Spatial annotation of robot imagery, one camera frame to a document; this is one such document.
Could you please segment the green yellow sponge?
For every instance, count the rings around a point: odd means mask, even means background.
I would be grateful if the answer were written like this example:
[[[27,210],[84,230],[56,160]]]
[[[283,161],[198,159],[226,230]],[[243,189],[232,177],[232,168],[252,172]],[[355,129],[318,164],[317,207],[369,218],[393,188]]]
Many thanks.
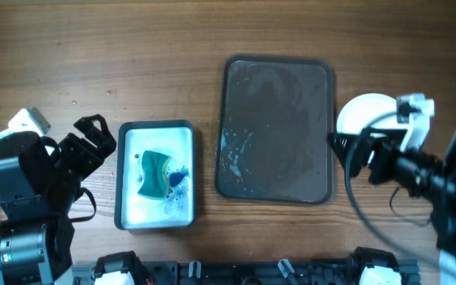
[[[171,157],[151,150],[142,154],[142,186],[138,194],[150,200],[163,200],[169,194],[167,169]]]

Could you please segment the white plate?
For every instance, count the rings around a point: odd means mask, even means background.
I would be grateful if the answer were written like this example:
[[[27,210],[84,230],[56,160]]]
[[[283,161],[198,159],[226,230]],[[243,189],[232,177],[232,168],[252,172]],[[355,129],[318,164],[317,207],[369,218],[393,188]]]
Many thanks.
[[[336,120],[338,133],[357,135],[372,120],[397,110],[396,100],[380,93],[367,93],[351,99]]]

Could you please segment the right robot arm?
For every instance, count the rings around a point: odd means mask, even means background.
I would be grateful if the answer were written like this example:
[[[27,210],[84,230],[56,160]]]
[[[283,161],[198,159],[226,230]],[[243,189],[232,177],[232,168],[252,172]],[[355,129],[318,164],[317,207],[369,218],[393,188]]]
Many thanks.
[[[374,236],[403,253],[409,250],[390,240],[363,213],[352,191],[351,179],[361,168],[369,167],[371,184],[397,182],[409,196],[423,198],[432,205],[430,221],[437,233],[436,246],[456,259],[456,130],[446,157],[440,161],[431,154],[412,148],[400,150],[391,130],[375,125],[389,114],[372,120],[357,135],[330,132],[327,142],[344,168],[344,184],[356,214]],[[456,272],[448,274],[456,279]]]

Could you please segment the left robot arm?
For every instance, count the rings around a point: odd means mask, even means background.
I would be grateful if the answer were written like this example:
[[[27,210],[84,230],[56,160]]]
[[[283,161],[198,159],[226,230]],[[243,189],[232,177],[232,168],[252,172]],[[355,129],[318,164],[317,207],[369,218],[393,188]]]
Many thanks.
[[[82,182],[116,149],[99,114],[74,124],[82,134],[61,142],[34,131],[0,139],[0,284],[53,284],[72,266],[74,224]]]

